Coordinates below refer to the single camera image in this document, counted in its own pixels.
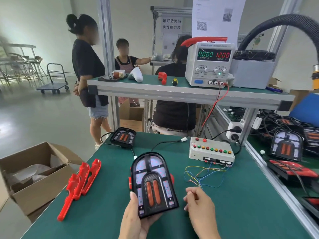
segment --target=black hair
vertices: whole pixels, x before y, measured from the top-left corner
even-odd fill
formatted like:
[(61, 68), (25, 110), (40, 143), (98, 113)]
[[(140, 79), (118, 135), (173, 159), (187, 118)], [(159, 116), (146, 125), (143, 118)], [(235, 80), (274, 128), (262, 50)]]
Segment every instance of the black hair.
[(116, 41), (116, 46), (117, 46), (117, 48), (119, 48), (120, 46), (122, 46), (122, 45), (126, 45), (127, 44), (127, 46), (129, 46), (129, 42), (126, 40), (126, 39), (124, 39), (124, 38), (119, 38), (117, 41)]
[(181, 62), (187, 60), (188, 48), (186, 46), (181, 47), (181, 44), (185, 41), (192, 38), (191, 35), (180, 36), (177, 40), (176, 46), (171, 54), (173, 62)]
[(77, 18), (74, 14), (69, 14), (66, 17), (66, 23), (70, 27), (69, 31), (76, 35), (83, 34), (85, 26), (98, 28), (96, 21), (86, 14), (81, 14), (79, 18)]

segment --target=black flexible hose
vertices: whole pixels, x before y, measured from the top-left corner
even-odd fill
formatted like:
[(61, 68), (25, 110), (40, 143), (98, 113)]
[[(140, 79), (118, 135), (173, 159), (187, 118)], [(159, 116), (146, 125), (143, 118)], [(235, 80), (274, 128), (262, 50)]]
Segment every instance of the black flexible hose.
[(312, 18), (300, 14), (284, 14), (266, 20), (250, 31), (241, 42), (238, 51), (243, 51), (248, 44), (261, 32), (276, 26), (293, 26), (304, 31), (312, 40), (317, 51), (317, 61), (319, 63), (319, 24)]

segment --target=qr code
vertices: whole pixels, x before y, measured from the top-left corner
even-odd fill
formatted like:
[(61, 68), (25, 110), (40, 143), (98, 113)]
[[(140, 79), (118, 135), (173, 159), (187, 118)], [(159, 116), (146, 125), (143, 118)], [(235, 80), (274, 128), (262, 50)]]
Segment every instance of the qr code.
[(207, 23), (197, 22), (197, 30), (207, 31)]

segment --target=black plug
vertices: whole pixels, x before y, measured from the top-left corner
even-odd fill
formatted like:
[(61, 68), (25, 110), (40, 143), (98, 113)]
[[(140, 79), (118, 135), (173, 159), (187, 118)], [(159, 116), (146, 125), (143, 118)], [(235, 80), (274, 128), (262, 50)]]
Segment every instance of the black plug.
[(239, 136), (236, 133), (232, 134), (230, 138), (234, 140), (235, 142), (239, 142)]
[(241, 133), (242, 129), (239, 126), (235, 126), (235, 127), (231, 128), (231, 129), (229, 129), (229, 131), (236, 132), (236, 133)]

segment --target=black t-shirt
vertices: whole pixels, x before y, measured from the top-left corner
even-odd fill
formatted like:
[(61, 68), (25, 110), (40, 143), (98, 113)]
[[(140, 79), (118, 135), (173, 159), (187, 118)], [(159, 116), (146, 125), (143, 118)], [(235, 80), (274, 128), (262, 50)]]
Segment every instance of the black t-shirt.
[[(168, 64), (158, 68), (158, 72), (165, 72), (168, 76), (185, 77), (186, 64)], [(196, 125), (196, 104), (175, 101), (157, 101), (153, 122), (157, 126), (174, 130), (192, 130)]]
[[(105, 76), (104, 65), (94, 52), (90, 44), (76, 39), (72, 49), (72, 64), (75, 75), (80, 81), (81, 76)], [(108, 104), (107, 96), (98, 96), (102, 106)], [(88, 88), (80, 93), (80, 99), (85, 107), (95, 107), (95, 95), (89, 94)]]
[[(130, 56), (130, 58), (131, 58), (131, 61), (132, 61), (132, 66), (134, 67), (134, 65), (135, 65), (135, 63), (136, 63), (136, 60), (137, 60), (138, 58), (136, 58), (136, 57), (134, 57), (134, 56)], [(126, 62), (126, 63), (123, 63), (123, 62), (119, 59), (118, 56), (117, 56), (117, 59), (118, 59), (118, 61), (120, 62), (121, 65), (128, 65), (128, 64), (130, 64), (129, 56), (127, 56), (127, 62)], [(117, 62), (116, 59), (115, 59), (115, 69), (120, 69), (120, 65), (118, 64), (118, 62)]]

